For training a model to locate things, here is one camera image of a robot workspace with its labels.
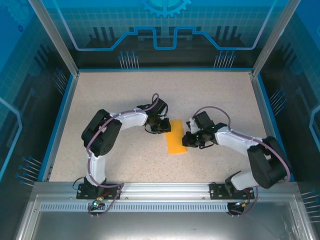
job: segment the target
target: orange block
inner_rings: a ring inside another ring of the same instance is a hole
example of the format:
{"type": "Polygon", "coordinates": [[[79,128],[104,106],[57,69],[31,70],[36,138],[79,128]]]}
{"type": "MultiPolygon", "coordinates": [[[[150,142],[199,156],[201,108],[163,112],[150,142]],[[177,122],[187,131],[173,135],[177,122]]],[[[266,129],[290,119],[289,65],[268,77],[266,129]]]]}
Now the orange block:
{"type": "Polygon", "coordinates": [[[171,120],[171,132],[166,133],[166,142],[169,154],[182,154],[187,151],[185,146],[182,146],[182,138],[185,135],[182,120],[171,120]]]}

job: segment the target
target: enclosure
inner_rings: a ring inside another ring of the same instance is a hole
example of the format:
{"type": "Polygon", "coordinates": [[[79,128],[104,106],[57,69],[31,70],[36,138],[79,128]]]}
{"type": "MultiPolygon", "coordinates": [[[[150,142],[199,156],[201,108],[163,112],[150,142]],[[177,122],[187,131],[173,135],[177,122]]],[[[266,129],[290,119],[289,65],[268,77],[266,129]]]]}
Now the enclosure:
{"type": "Polygon", "coordinates": [[[318,239],[319,9],[316,0],[0,0],[1,239],[318,239]],[[212,183],[250,169],[247,156],[219,145],[170,154],[167,133],[131,127],[105,164],[107,182],[124,187],[92,219],[75,182],[88,172],[82,133],[98,110],[132,110],[154,93],[183,133],[198,109],[216,106],[232,129],[275,137],[290,182],[253,188],[252,211],[231,217],[240,199],[212,199],[212,183]]]}

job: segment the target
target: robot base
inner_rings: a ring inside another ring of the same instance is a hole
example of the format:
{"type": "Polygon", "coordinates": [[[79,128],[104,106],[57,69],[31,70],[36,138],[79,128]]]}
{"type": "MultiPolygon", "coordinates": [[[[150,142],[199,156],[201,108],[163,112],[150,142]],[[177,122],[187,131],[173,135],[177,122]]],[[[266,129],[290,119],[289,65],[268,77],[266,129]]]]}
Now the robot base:
{"type": "MultiPolygon", "coordinates": [[[[102,185],[112,186],[113,184],[106,184],[107,180],[102,182],[102,185]]],[[[94,186],[86,178],[84,178],[84,183],[79,184],[78,191],[76,194],[76,199],[86,199],[86,200],[94,200],[99,197],[103,197],[105,200],[113,200],[118,192],[120,187],[113,187],[113,188],[104,188],[101,186],[94,186]]]]}
{"type": "MultiPolygon", "coordinates": [[[[253,192],[252,187],[250,190],[250,199],[255,199],[255,194],[253,192]]],[[[225,183],[216,183],[213,182],[209,185],[210,191],[210,199],[211,200],[247,200],[248,195],[242,190],[234,190],[232,194],[230,194],[226,189],[225,183]]]]}

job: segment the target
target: slotted metal strip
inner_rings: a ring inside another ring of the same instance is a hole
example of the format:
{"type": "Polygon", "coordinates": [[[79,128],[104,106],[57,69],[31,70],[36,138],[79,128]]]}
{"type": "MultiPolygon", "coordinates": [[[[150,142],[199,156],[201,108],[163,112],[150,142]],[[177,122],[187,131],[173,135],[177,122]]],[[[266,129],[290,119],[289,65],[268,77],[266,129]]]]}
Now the slotted metal strip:
{"type": "MultiPolygon", "coordinates": [[[[103,212],[110,203],[94,212],[103,212]]],[[[86,212],[88,202],[42,202],[42,212],[86,212]]],[[[228,212],[224,202],[116,202],[110,212],[119,213],[177,213],[177,212],[228,212]]]]}

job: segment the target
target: black mounting bracket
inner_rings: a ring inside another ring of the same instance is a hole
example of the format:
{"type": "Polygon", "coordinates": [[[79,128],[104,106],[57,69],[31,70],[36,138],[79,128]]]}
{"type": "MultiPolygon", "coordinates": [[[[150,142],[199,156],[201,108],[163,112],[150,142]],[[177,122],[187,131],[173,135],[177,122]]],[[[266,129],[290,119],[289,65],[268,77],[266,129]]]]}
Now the black mounting bracket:
{"type": "MultiPolygon", "coordinates": [[[[250,191],[250,200],[255,199],[254,191],[251,188],[249,188],[250,191]]],[[[209,193],[210,193],[210,199],[211,200],[247,200],[248,195],[243,190],[233,192],[232,196],[228,193],[226,190],[226,184],[225,183],[216,183],[213,182],[209,184],[209,193]]]]}
{"type": "Polygon", "coordinates": [[[103,196],[104,200],[113,200],[118,192],[120,187],[113,187],[113,188],[103,188],[101,187],[101,191],[99,194],[97,192],[94,192],[91,187],[88,185],[81,183],[78,186],[78,191],[76,193],[76,199],[86,199],[86,200],[95,200],[98,197],[103,196]]]}

